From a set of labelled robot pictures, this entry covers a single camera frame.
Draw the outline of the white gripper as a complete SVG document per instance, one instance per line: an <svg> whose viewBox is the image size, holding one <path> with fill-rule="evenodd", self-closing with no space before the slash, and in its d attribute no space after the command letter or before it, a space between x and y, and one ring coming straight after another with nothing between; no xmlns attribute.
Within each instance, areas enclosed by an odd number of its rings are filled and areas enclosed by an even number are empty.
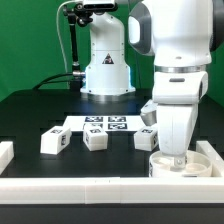
<svg viewBox="0 0 224 224"><path fill-rule="evenodd" d="M159 149L174 158L176 166L185 165L185 157L198 116L198 104L208 89L208 74L154 74L153 102L157 104Z"/></svg>

